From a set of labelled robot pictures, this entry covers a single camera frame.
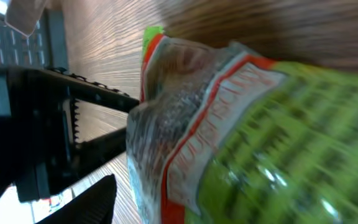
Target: wooden surface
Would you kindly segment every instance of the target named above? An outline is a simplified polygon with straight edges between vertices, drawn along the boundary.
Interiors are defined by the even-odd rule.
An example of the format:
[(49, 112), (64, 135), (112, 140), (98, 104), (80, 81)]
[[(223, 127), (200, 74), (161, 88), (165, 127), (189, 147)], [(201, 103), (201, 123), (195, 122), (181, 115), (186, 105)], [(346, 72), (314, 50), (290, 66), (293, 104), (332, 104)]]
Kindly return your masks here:
[[(356, 0), (64, 0), (62, 9), (70, 69), (136, 98), (142, 35), (154, 25), (213, 47), (234, 39), (267, 57), (358, 72)], [(81, 109), (83, 139), (125, 125), (124, 114)], [(121, 184), (114, 221), (138, 223), (122, 158), (109, 165)]]

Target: snack bag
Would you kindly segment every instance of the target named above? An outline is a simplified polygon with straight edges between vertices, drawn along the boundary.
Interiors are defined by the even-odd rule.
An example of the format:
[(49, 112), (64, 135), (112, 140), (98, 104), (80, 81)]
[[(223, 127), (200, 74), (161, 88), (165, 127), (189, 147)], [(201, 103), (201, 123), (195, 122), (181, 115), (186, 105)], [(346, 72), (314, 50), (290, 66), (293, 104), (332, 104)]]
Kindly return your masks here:
[(358, 75), (157, 34), (141, 80), (143, 223), (358, 223)]

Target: brown wooden tabletop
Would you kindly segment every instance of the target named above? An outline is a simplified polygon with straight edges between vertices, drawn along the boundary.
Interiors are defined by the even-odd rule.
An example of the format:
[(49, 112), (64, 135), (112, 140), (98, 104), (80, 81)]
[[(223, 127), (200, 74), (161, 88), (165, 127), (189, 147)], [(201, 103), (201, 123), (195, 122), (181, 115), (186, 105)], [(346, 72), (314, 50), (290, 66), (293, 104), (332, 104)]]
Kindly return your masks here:
[[(223, 47), (238, 40), (266, 57), (358, 72), (356, 0), (64, 0), (70, 69), (138, 98), (143, 31), (164, 26), (172, 37)], [(89, 105), (82, 120), (91, 138), (126, 116)], [(118, 180), (116, 223), (138, 223), (125, 180)]]

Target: metal object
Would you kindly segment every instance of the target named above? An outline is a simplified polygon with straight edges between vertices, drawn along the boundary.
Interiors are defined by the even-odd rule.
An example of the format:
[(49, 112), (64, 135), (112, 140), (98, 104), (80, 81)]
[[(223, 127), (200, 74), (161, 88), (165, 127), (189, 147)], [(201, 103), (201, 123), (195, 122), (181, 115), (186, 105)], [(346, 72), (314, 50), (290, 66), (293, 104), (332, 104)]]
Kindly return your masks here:
[(75, 142), (75, 102), (128, 113), (138, 100), (63, 70), (0, 67), (0, 195), (47, 198), (126, 150), (126, 130)]

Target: orange stripe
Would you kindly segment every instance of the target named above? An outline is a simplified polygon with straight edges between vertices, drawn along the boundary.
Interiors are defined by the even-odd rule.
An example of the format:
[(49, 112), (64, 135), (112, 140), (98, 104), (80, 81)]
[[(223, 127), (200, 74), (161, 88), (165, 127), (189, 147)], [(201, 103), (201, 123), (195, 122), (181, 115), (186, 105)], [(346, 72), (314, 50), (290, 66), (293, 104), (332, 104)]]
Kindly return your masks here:
[(240, 62), (235, 64), (232, 68), (230, 68), (229, 71), (222, 77), (220, 77), (218, 80), (215, 81), (213, 85), (213, 89), (211, 91), (211, 94), (208, 96), (208, 100), (206, 103), (206, 106), (204, 110), (201, 112), (201, 114), (198, 116), (197, 120), (191, 127), (190, 131), (187, 133), (186, 138), (184, 138), (178, 145), (177, 149), (175, 150), (173, 156), (169, 158), (167, 165), (164, 167), (163, 177), (162, 177), (162, 183), (161, 183), (161, 221), (162, 224), (184, 224), (185, 223), (185, 206), (177, 204), (175, 202), (172, 202), (168, 199), (167, 196), (167, 172), (168, 168), (172, 162), (172, 160), (175, 158), (175, 156), (179, 153), (180, 149), (185, 145), (185, 143), (189, 140), (189, 138), (194, 135), (196, 132), (198, 126), (206, 116), (206, 113), (208, 112), (208, 108), (211, 106), (211, 103), (214, 101), (216, 94), (218, 93), (220, 84), (223, 80), (229, 78), (235, 72), (240, 69), (242, 66), (244, 66), (247, 62), (252, 62), (256, 66), (263, 68), (263, 69), (269, 69), (272, 67), (272, 65), (275, 63), (272, 60), (269, 60), (267, 58), (260, 58), (260, 57), (253, 57), (251, 55), (245, 56)]
[(140, 102), (143, 102), (145, 99), (144, 94), (144, 73), (149, 64), (149, 61), (153, 55), (154, 50), (157, 48), (158, 44), (160, 43), (161, 39), (164, 37), (163, 34), (157, 34), (153, 37), (152, 41), (150, 41), (149, 46), (147, 46), (146, 54), (143, 58), (142, 63), (142, 72), (140, 74)]

